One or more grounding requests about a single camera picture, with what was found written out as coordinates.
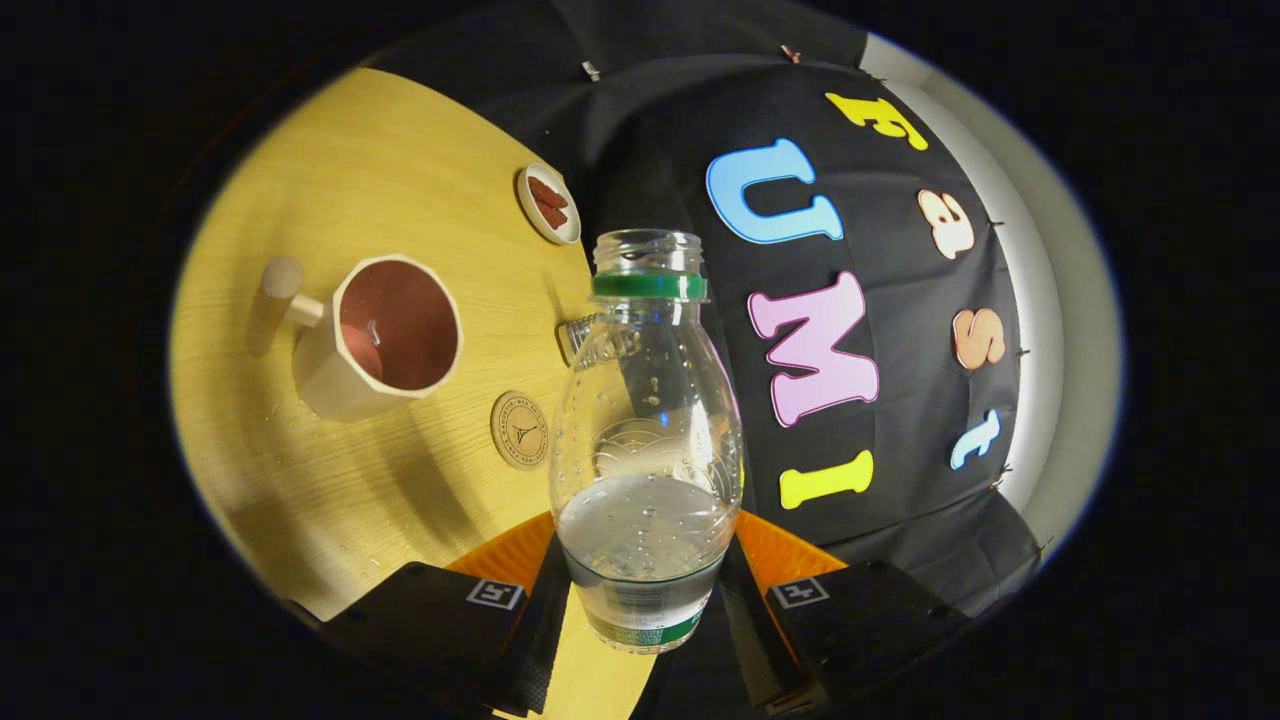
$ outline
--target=red food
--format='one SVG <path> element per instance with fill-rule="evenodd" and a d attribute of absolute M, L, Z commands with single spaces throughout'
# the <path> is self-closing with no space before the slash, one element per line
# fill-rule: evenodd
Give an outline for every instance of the red food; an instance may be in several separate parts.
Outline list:
<path fill-rule="evenodd" d="M 547 224 L 549 224 L 552 229 L 557 229 L 568 222 L 568 217 L 564 215 L 564 213 L 561 213 L 558 209 L 549 205 L 539 202 L 538 211 L 543 214 L 543 219 L 547 220 Z"/>
<path fill-rule="evenodd" d="M 529 178 L 529 191 L 534 193 L 534 200 L 539 204 L 550 205 L 552 208 L 568 208 L 568 200 L 564 200 L 561 193 L 535 177 Z"/>

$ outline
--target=cork coaster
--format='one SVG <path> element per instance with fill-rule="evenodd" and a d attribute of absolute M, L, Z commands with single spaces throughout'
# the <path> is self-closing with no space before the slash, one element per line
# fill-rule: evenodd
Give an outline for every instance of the cork coaster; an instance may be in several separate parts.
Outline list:
<path fill-rule="evenodd" d="M 547 418 L 531 397 L 522 392 L 504 392 L 493 405 L 489 430 L 498 454 L 512 468 L 532 470 L 547 457 L 550 437 Z"/>

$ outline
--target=green label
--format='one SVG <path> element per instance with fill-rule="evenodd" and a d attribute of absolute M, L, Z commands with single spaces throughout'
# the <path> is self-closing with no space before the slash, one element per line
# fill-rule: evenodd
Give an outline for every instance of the green label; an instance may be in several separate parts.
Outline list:
<path fill-rule="evenodd" d="M 591 612 L 586 614 L 586 619 L 591 623 L 591 626 L 595 628 L 595 632 L 600 633 L 602 635 L 609 638 L 613 642 L 632 644 L 636 647 L 667 644 L 672 641 L 678 641 L 680 638 L 694 632 L 694 628 L 698 626 L 698 620 L 701 616 L 703 611 L 699 610 L 698 612 L 694 614 L 692 618 L 682 623 L 677 623 L 669 628 L 640 630 L 636 628 L 622 628 L 620 625 L 613 625 L 612 623 L 605 623 L 604 620 L 600 620 Z"/>

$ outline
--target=foam letter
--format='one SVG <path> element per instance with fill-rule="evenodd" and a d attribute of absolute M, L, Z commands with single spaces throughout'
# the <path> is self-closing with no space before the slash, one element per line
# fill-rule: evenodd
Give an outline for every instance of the foam letter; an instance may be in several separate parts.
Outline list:
<path fill-rule="evenodd" d="M 864 450 L 851 461 L 826 470 L 814 470 L 813 473 L 786 470 L 778 475 L 778 495 L 782 498 L 782 507 L 794 510 L 806 500 L 846 489 L 863 492 L 872 486 L 874 466 L 872 452 Z"/>
<path fill-rule="evenodd" d="M 817 177 L 796 143 L 780 137 L 767 147 L 739 150 L 712 160 L 707 168 L 707 193 L 728 229 L 749 242 L 767 245 L 818 233 L 840 240 L 845 237 L 845 227 L 824 195 L 814 196 L 808 209 L 769 217 L 751 211 L 742 195 L 746 186 L 758 182 L 796 178 L 812 183 Z"/>
<path fill-rule="evenodd" d="M 975 425 L 972 430 L 960 436 L 955 448 L 951 450 L 951 469 L 959 470 L 964 466 L 964 457 L 974 450 L 978 455 L 986 455 L 991 450 L 991 441 L 1000 434 L 1000 418 L 995 410 L 987 410 L 987 419 Z"/>
<path fill-rule="evenodd" d="M 938 252 L 946 255 L 947 260 L 955 260 L 956 252 L 973 247 L 973 225 L 969 224 L 964 208 L 960 208 L 960 202 L 950 192 L 938 197 L 932 190 L 922 190 L 915 193 L 915 202 L 933 228 L 933 245 L 938 246 Z"/>
<path fill-rule="evenodd" d="M 858 127 L 867 127 L 867 120 L 876 120 L 872 129 L 886 137 L 906 137 L 906 141 L 916 150 L 924 150 L 929 146 L 924 136 L 911 127 L 902 113 L 899 113 L 897 108 L 883 97 L 879 100 L 851 100 L 828 92 L 827 100 L 840 108 L 840 111 Z"/>
<path fill-rule="evenodd" d="M 867 314 L 863 288 L 852 273 L 840 273 L 831 287 L 778 300 L 754 292 L 746 300 L 746 309 L 755 334 L 765 340 L 782 325 L 803 322 L 765 355 L 774 365 L 813 370 L 800 378 L 786 373 L 773 375 L 773 414 L 783 428 L 823 407 L 850 400 L 870 402 L 879 395 L 876 363 L 835 350 L 840 338 Z"/>
<path fill-rule="evenodd" d="M 1005 356 L 1005 323 L 989 307 L 956 314 L 951 320 L 951 337 L 955 338 L 956 360 L 966 370 L 977 370 L 988 360 L 1000 363 Z"/>

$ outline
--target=table surface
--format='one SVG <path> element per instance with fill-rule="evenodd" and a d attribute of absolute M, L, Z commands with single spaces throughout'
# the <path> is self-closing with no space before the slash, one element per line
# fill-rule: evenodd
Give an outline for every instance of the table surface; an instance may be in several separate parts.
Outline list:
<path fill-rule="evenodd" d="M 507 465 L 489 414 L 506 391 L 548 420 L 567 369 L 554 328 L 590 311 L 580 246 L 547 242 L 515 195 L 539 158 L 421 85 L 361 68 L 285 118 L 210 205 L 175 297 L 174 415 L 210 515 L 261 582 L 328 620 L 411 560 L 444 566 L 548 509 L 545 464 Z M 297 258 L 328 299 L 361 258 L 403 252 L 457 299 L 457 374 L 358 423 L 317 418 L 294 391 L 282 325 L 244 348 L 264 265 Z M 653 657 L 620 653 L 570 593 L 544 717 L 627 717 Z"/>

